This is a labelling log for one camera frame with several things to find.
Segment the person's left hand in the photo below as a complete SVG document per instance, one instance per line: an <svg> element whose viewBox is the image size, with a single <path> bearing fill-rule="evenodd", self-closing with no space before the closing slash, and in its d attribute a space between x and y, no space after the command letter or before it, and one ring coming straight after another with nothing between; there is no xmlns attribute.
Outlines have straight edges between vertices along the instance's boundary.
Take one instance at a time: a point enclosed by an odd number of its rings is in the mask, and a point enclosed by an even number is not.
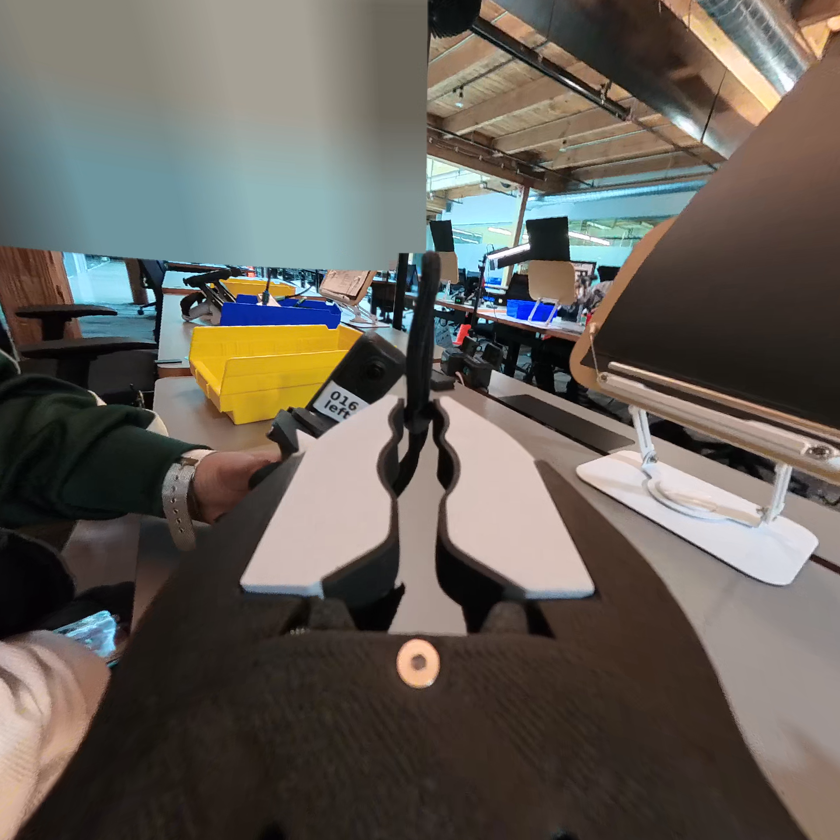
<svg viewBox="0 0 840 840"><path fill-rule="evenodd" d="M248 495L252 475L281 460L279 451L268 448L213 451L202 457L191 484L194 519L214 523Z"/></svg>

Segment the corrugated silver duct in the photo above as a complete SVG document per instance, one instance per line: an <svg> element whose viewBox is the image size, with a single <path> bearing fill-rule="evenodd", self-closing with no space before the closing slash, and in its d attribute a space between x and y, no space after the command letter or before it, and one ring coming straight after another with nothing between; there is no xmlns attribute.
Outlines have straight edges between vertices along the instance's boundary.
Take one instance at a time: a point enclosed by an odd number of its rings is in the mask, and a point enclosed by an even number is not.
<svg viewBox="0 0 840 840"><path fill-rule="evenodd" d="M791 2L700 1L700 7L781 96L817 62Z"/></svg>

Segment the black flat pad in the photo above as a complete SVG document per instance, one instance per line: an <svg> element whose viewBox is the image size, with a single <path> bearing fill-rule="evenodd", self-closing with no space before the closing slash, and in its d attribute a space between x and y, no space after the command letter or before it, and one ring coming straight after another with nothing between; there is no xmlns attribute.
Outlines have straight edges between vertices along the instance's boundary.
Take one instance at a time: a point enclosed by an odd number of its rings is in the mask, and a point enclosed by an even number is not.
<svg viewBox="0 0 840 840"><path fill-rule="evenodd" d="M634 438L617 434L598 423L569 413L532 395L504 395L495 399L515 413L599 455L610 455L636 445Z"/></svg>

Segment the black pole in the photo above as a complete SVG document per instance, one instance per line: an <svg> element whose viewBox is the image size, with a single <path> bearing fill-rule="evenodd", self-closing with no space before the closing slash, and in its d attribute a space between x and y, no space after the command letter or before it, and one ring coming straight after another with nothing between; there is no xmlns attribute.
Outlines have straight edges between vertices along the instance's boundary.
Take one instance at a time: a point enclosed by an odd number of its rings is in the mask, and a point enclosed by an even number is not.
<svg viewBox="0 0 840 840"><path fill-rule="evenodd" d="M396 331L403 331L403 314L405 309L405 295L407 288L407 273L409 267L409 253L401 253L397 259L395 272L395 292L393 301L392 326Z"/></svg>

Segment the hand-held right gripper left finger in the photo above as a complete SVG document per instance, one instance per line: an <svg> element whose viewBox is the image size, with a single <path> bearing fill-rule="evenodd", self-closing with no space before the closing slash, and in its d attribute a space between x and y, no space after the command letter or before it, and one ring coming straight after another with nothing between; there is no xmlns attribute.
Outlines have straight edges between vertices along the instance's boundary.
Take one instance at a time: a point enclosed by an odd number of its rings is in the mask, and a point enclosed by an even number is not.
<svg viewBox="0 0 840 840"><path fill-rule="evenodd" d="M387 395L311 444L242 573L252 595L383 599L400 567L397 449L404 400Z"/></svg>

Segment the blue plastic bin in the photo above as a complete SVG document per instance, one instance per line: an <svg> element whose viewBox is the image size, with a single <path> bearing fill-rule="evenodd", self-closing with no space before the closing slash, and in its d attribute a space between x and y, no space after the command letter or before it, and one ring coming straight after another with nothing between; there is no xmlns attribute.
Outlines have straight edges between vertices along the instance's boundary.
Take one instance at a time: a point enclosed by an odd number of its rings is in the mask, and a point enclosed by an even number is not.
<svg viewBox="0 0 840 840"><path fill-rule="evenodd" d="M325 326L336 329L342 318L340 307L331 301L310 297L272 298L263 303L262 296L240 293L235 301L222 305L219 326Z"/></svg>
<svg viewBox="0 0 840 840"><path fill-rule="evenodd" d="M510 319L550 328L558 314L560 304L556 300L539 298L538 300L508 299L506 314Z"/></svg>

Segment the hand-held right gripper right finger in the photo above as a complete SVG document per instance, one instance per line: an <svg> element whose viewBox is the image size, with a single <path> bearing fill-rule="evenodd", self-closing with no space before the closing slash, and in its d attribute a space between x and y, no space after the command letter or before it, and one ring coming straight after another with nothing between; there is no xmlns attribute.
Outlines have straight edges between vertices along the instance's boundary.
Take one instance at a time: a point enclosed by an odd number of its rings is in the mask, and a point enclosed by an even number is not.
<svg viewBox="0 0 840 840"><path fill-rule="evenodd" d="M452 397L434 401L436 574L453 600L577 600L595 585L534 457Z"/></svg>

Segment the brown cardboard clipboard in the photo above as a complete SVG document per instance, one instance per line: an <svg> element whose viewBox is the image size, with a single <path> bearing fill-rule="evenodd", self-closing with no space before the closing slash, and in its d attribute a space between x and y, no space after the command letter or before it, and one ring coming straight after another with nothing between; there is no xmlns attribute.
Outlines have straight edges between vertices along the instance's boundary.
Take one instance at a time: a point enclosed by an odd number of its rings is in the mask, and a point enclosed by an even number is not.
<svg viewBox="0 0 840 840"><path fill-rule="evenodd" d="M321 297L347 308L356 307L366 297L375 270L367 269L329 269L321 280Z"/></svg>

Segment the shiny reflective object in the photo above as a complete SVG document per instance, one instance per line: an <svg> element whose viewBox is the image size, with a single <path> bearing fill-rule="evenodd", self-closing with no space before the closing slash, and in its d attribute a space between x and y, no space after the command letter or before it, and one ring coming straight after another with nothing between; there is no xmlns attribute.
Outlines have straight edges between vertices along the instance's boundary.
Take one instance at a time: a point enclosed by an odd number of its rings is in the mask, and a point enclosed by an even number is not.
<svg viewBox="0 0 840 840"><path fill-rule="evenodd" d="M57 628L53 633L80 644L100 657L108 667L115 666L121 659L127 638L119 618L108 611L85 616Z"/></svg>

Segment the person's left forearm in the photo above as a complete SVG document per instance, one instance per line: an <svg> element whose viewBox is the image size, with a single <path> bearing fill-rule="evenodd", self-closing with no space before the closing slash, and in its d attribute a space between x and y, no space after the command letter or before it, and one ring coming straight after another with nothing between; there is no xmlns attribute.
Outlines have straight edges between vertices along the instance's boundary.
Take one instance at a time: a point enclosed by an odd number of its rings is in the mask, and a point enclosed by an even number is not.
<svg viewBox="0 0 840 840"><path fill-rule="evenodd" d="M158 434L152 412L23 374L1 353L1 524L162 517L173 465L203 448Z"/></svg>

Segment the black tablet beige board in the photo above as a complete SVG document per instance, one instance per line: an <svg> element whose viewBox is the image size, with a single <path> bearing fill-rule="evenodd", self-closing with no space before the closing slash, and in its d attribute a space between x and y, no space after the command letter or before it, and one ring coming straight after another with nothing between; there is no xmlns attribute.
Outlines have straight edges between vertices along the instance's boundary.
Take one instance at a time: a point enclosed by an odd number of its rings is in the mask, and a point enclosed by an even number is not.
<svg viewBox="0 0 840 840"><path fill-rule="evenodd" d="M635 248L571 369L625 364L838 434L839 55Z"/></svg>

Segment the small tablet on stand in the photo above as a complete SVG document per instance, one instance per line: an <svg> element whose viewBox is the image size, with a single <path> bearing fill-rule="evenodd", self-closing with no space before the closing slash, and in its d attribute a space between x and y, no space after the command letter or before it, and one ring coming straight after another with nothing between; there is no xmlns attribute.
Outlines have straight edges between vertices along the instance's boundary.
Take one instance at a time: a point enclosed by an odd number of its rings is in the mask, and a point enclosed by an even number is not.
<svg viewBox="0 0 840 840"><path fill-rule="evenodd" d="M549 325L559 306L576 300L567 216L529 219L528 293L534 300L529 322Z"/></svg>

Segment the yellow plastic bin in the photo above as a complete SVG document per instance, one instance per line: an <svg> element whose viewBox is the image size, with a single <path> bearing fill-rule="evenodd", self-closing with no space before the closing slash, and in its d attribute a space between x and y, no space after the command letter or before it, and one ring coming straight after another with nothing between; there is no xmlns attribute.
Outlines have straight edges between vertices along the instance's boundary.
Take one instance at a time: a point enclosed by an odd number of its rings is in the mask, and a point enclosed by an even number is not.
<svg viewBox="0 0 840 840"><path fill-rule="evenodd" d="M307 405L362 337L343 325L195 327L188 360L206 399L252 424Z"/></svg>
<svg viewBox="0 0 840 840"><path fill-rule="evenodd" d="M285 281L267 280L265 278L230 277L221 280L219 283L234 298L239 295L261 298L267 288L270 296L275 299L294 297L300 293L297 287Z"/></svg>

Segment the black office chair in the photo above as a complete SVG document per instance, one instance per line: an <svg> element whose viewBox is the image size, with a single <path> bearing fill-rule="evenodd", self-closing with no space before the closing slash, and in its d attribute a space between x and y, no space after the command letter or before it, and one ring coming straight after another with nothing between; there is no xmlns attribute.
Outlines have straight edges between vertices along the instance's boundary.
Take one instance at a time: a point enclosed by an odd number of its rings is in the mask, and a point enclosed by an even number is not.
<svg viewBox="0 0 840 840"><path fill-rule="evenodd" d="M40 322L41 341L14 346L23 374L48 375L93 392L106 404L151 408L158 378L155 342L126 337L68 338L67 324L81 317L114 316L100 306L23 307L20 319Z"/></svg>

